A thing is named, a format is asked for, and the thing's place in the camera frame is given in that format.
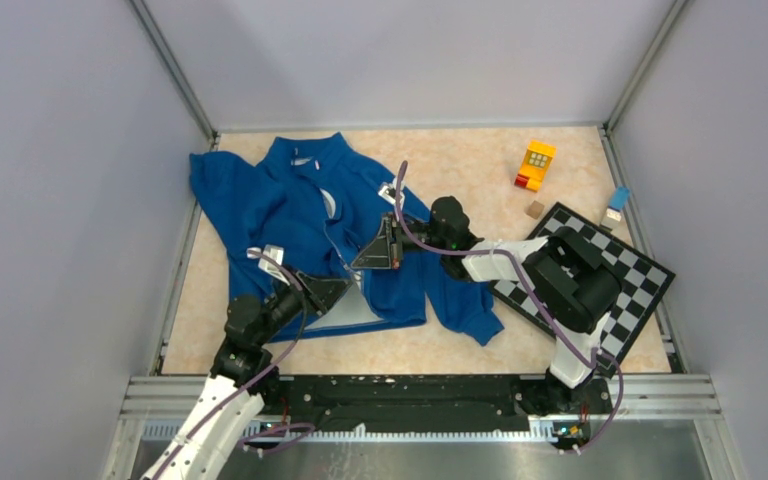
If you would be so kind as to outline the blue zip jacket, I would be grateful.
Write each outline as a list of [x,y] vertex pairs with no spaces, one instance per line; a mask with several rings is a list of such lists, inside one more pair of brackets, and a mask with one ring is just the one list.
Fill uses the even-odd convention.
[[335,319],[297,317],[278,339],[355,335],[423,325],[434,314],[448,330],[480,344],[503,325],[493,297],[477,283],[458,281],[439,255],[419,251],[396,270],[355,270],[351,264],[392,211],[380,193],[394,174],[353,150],[341,134],[321,139],[278,137],[256,164],[227,151],[190,157],[190,186],[222,241],[231,297],[264,298],[271,277],[247,254],[277,246],[284,261],[306,274],[349,278],[366,309]]

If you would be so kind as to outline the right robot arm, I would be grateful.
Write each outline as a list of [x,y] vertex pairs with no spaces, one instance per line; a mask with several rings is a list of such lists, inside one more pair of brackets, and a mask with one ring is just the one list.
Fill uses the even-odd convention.
[[408,251],[440,255],[444,271],[465,282],[518,282],[556,336],[546,385],[549,404],[572,412],[587,397],[604,325],[622,279],[601,253],[571,227],[531,240],[492,242],[474,235],[461,203],[435,200],[426,221],[386,213],[355,269],[397,269]]

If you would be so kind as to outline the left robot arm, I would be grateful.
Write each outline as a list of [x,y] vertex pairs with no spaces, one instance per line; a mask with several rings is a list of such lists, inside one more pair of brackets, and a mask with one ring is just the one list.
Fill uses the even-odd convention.
[[279,404],[281,388],[269,377],[289,352],[273,357],[264,345],[298,317],[302,333],[309,315],[328,313],[353,284],[293,269],[284,278],[264,300],[243,294],[229,302],[225,336],[201,393],[144,479],[216,479],[254,417]]

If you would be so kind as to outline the small brown wooden cube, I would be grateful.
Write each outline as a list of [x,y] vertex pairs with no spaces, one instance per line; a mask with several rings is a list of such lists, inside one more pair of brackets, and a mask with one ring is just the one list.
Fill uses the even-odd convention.
[[539,220],[546,207],[542,202],[532,201],[526,208],[526,215],[532,219]]

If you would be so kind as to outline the yellow red toy block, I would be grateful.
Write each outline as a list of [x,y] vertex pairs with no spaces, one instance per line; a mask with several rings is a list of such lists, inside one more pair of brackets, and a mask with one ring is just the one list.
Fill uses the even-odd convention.
[[516,174],[514,185],[532,192],[538,192],[556,153],[556,147],[537,140],[531,140]]

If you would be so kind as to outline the blue white small block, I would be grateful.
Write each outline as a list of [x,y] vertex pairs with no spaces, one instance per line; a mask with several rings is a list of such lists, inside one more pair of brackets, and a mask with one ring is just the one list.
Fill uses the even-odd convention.
[[622,210],[631,196],[631,191],[625,186],[616,188],[610,197],[605,212],[600,220],[600,227],[606,230],[617,228],[623,219]]

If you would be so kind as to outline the black white checkerboard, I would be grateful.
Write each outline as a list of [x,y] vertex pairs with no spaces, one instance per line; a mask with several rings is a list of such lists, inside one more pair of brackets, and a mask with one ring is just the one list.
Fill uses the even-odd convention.
[[[526,239],[547,236],[561,227],[577,231],[599,250],[622,281],[622,292],[603,328],[600,342],[603,351],[622,362],[666,294],[675,273],[560,202],[548,210]],[[551,327],[518,281],[491,282],[487,289],[521,319],[554,340]]]

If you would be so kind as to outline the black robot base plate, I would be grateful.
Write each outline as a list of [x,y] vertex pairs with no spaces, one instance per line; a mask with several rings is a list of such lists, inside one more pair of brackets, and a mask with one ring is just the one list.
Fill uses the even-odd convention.
[[263,416],[320,432],[525,432],[539,418],[609,413],[602,378],[572,391],[542,375],[296,375],[256,386]]

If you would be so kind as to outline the aluminium frame rail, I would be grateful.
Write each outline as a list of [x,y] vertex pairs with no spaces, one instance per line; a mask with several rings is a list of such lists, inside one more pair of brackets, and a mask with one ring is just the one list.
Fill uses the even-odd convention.
[[[613,423],[623,421],[678,421],[717,419],[721,415],[719,401],[711,380],[693,374],[631,374],[622,381],[606,380],[613,408],[607,414],[584,417],[592,428],[613,413]],[[256,415],[245,429],[252,434],[281,421]],[[552,415],[537,419],[525,432],[491,433],[371,433],[363,426],[348,432],[320,432],[308,436],[310,442],[380,442],[380,443],[454,443],[454,442],[556,442],[580,420]]]

